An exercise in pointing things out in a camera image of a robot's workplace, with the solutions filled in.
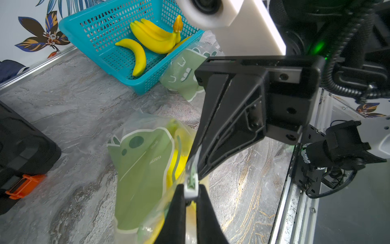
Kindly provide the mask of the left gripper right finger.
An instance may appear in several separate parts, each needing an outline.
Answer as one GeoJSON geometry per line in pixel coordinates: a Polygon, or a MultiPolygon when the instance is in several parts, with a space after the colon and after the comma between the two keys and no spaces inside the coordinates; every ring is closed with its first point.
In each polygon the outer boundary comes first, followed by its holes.
{"type": "Polygon", "coordinates": [[[228,244],[228,240],[220,228],[207,189],[199,185],[199,195],[196,200],[197,243],[198,244],[228,244]]]}

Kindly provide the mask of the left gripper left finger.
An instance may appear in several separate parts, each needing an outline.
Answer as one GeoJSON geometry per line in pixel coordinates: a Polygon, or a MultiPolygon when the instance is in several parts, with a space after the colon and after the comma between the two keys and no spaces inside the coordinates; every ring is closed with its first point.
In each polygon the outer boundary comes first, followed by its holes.
{"type": "Polygon", "coordinates": [[[155,244],[184,244],[186,234],[186,201],[184,185],[176,187],[164,225],[155,244]]]}

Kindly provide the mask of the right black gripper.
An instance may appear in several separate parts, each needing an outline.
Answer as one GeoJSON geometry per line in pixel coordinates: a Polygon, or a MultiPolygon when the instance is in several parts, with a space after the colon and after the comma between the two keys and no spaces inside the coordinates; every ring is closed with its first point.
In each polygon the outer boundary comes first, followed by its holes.
{"type": "Polygon", "coordinates": [[[312,56],[210,57],[195,72],[206,96],[190,156],[199,179],[270,137],[294,144],[308,126],[325,60],[312,56]]]}

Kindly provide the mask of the yellow bananas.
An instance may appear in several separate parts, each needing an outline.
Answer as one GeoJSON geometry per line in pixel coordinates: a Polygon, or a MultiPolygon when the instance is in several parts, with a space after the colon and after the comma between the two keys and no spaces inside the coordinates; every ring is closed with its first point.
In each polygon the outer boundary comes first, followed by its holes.
{"type": "Polygon", "coordinates": [[[167,191],[140,225],[137,232],[138,244],[153,244],[157,239],[165,223],[176,187],[184,182],[185,167],[195,138],[195,132],[176,119],[168,122],[167,129],[174,139],[174,153],[166,177],[167,191]]]}

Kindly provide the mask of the zip-top bag green print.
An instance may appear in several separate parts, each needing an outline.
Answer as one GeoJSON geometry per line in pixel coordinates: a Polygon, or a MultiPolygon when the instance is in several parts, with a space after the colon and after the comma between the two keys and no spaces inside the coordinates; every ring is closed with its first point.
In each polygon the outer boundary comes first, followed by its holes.
{"type": "Polygon", "coordinates": [[[215,46],[194,42],[179,53],[167,66],[159,82],[167,89],[178,92],[191,102],[196,95],[204,92],[195,76],[196,69],[209,57],[222,55],[215,46]]]}

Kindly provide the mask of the zip-top bag with bananas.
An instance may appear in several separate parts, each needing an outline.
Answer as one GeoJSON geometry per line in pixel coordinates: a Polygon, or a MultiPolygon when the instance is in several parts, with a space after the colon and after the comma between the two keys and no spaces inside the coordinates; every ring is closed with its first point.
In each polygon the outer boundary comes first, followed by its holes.
{"type": "Polygon", "coordinates": [[[166,193],[166,177],[174,153],[167,124],[174,118],[136,111],[107,143],[117,171],[114,241],[138,244],[137,232],[166,193]]]}

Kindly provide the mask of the yellow banana from bag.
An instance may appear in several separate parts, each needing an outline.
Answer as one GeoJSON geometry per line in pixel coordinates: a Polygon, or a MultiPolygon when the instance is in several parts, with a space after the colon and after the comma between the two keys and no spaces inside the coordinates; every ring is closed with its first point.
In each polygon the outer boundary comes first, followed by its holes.
{"type": "Polygon", "coordinates": [[[132,22],[130,28],[143,46],[158,54],[170,54],[191,37],[181,38],[183,30],[181,15],[176,17],[172,32],[165,31],[147,19],[132,22]]]}

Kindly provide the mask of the yellow single banana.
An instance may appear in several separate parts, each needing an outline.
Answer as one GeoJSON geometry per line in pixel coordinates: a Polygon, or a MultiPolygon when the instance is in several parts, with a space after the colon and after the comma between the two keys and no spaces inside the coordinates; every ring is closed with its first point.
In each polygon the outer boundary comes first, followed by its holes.
{"type": "Polygon", "coordinates": [[[115,46],[120,46],[131,50],[135,57],[135,67],[133,69],[133,76],[141,76],[147,64],[146,53],[144,48],[137,41],[132,39],[122,39],[115,43],[115,46]]]}

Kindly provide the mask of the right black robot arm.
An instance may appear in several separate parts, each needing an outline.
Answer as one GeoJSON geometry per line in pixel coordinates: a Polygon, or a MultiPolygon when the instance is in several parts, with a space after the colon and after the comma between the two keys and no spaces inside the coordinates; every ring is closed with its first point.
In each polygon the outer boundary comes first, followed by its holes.
{"type": "Polygon", "coordinates": [[[182,1],[190,23],[214,32],[222,57],[195,71],[206,96],[190,158],[203,179],[221,163],[269,137],[296,144],[308,126],[320,87],[363,99],[390,88],[342,83],[336,74],[364,62],[378,1],[182,1]]]}

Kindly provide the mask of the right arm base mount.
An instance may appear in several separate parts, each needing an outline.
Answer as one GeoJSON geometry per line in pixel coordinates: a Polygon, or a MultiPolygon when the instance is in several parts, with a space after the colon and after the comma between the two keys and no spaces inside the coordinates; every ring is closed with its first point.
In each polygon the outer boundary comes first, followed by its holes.
{"type": "Polygon", "coordinates": [[[348,186],[368,164],[390,159],[389,116],[335,120],[325,132],[308,125],[291,159],[290,177],[311,199],[348,186]]]}

